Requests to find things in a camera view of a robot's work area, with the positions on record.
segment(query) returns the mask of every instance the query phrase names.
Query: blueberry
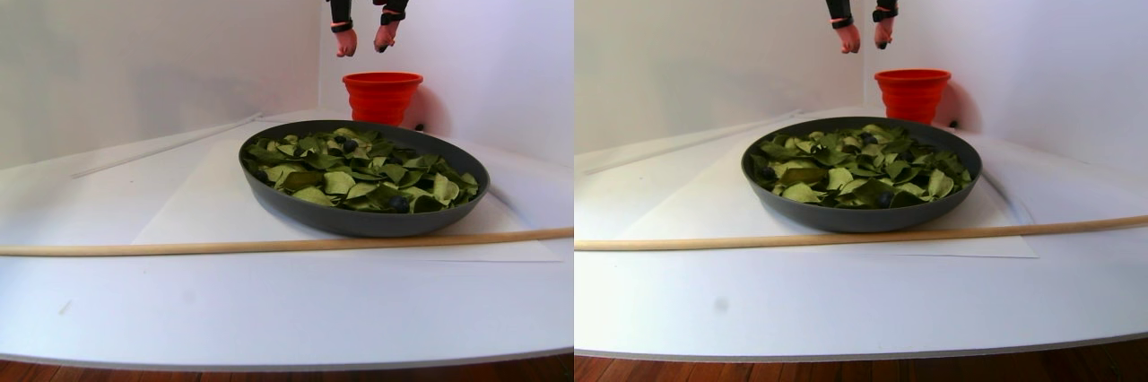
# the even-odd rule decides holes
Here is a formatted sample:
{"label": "blueberry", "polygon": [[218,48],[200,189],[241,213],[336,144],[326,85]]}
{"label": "blueberry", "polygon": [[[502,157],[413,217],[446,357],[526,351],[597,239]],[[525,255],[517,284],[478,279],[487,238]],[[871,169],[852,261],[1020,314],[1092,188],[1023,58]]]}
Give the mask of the blueberry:
{"label": "blueberry", "polygon": [[402,195],[396,195],[390,197],[390,201],[388,201],[387,203],[390,204],[391,209],[397,210],[398,213],[406,213],[411,211],[411,203],[408,202],[406,197]]}
{"label": "blueberry", "polygon": [[886,190],[885,193],[881,193],[881,195],[877,196],[877,206],[879,206],[882,209],[889,209],[889,206],[892,205],[892,204],[893,204],[893,193],[892,192]]}

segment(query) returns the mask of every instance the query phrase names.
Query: orange collapsible cup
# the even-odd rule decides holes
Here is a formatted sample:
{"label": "orange collapsible cup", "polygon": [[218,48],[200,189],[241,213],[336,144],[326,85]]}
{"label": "orange collapsible cup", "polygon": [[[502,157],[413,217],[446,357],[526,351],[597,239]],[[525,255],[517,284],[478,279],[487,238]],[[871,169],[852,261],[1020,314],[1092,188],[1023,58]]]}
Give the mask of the orange collapsible cup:
{"label": "orange collapsible cup", "polygon": [[422,76],[409,72],[363,72],[347,75],[343,84],[350,94],[351,119],[398,126],[403,112],[422,84]]}
{"label": "orange collapsible cup", "polygon": [[941,92],[952,77],[948,71],[926,69],[878,72],[875,78],[885,102],[885,116],[931,125]]}

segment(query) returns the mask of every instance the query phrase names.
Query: white wall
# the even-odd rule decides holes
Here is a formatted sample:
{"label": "white wall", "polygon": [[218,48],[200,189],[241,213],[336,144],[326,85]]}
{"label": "white wall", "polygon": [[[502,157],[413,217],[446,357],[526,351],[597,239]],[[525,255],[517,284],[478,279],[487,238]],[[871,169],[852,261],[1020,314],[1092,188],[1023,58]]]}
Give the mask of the white wall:
{"label": "white wall", "polygon": [[0,0],[0,167],[313,108],[320,0]]}
{"label": "white wall", "polygon": [[575,1],[577,153],[861,102],[824,0]]}
{"label": "white wall", "polygon": [[1148,0],[901,0],[876,71],[941,68],[939,122],[1125,170],[1148,163]]}
{"label": "white wall", "polygon": [[[329,5],[321,10],[329,24]],[[355,0],[351,59],[335,57],[334,36],[319,30],[324,108],[350,111],[347,73],[416,72],[426,80],[405,125],[573,165],[573,0],[411,0],[383,54],[371,47],[379,13]]]}

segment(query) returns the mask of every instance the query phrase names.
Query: wooden dowel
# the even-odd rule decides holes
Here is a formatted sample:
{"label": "wooden dowel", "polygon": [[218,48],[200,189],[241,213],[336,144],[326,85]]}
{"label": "wooden dowel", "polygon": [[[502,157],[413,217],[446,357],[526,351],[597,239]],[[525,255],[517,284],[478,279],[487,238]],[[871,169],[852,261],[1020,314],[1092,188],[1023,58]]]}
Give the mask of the wooden dowel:
{"label": "wooden dowel", "polygon": [[245,252],[300,252],[319,250],[443,247],[461,244],[510,243],[530,240],[574,236],[574,227],[535,229],[512,233],[470,235],[430,235],[398,239],[329,239],[279,242],[180,243],[125,245],[0,245],[0,256],[8,257],[132,257],[156,255],[202,255]]}
{"label": "wooden dowel", "polygon": [[1019,225],[1009,227],[980,227],[939,231],[915,231],[868,234],[813,234],[766,237],[685,239],[685,240],[575,240],[577,251],[641,251],[641,250],[700,250],[737,248],[777,248],[796,245],[824,245],[881,242],[912,242],[926,240],[1000,237],[1009,235],[1042,235],[1085,233],[1103,229],[1131,228],[1148,225],[1148,216],[1089,220],[1083,223]]}

